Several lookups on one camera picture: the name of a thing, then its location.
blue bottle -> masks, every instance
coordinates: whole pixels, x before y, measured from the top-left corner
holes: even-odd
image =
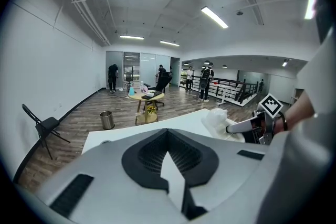
[[[133,88],[133,87],[130,88],[130,93],[129,93],[129,95],[134,95],[134,88]]]

round wooden table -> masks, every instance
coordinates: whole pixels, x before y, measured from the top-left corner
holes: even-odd
[[[153,102],[153,106],[156,106],[155,105],[155,101],[158,100],[158,99],[163,98],[164,97],[164,93],[161,93],[161,94],[159,94],[159,95],[157,95],[157,96],[155,96],[155,97],[153,97],[151,99],[148,99],[148,100],[142,99],[142,97],[144,95],[146,95],[146,94],[143,93],[143,92],[136,93],[135,95],[128,95],[130,98],[139,101],[137,112],[140,111],[141,101],[145,102],[145,113],[144,114],[140,114],[139,116],[135,117],[135,124],[137,124],[137,121],[139,121],[140,123],[152,123],[152,122],[158,120],[158,117],[157,117],[156,113],[152,113],[152,114],[148,115],[147,103],[148,102]]]

chair seat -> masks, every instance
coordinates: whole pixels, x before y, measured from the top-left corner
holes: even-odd
[[[53,129],[55,129],[59,125],[59,121],[56,120],[54,117],[50,117],[42,121],[41,124],[37,124],[35,128],[40,135],[43,135],[49,134]]]

person wearing white shirt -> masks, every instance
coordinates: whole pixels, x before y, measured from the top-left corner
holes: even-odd
[[[186,82],[186,87],[187,87],[187,90],[191,90],[191,84],[193,83],[193,75],[194,75],[194,71],[191,70],[192,67],[189,67],[189,70],[187,71],[187,82]]]

person's arm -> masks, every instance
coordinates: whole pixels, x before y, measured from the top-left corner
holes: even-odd
[[[314,108],[309,100],[308,95],[304,91],[299,100],[295,102],[286,112],[288,130],[291,130],[301,120],[310,118],[315,113]],[[277,119],[274,126],[274,134],[284,131],[284,125],[281,118]]]

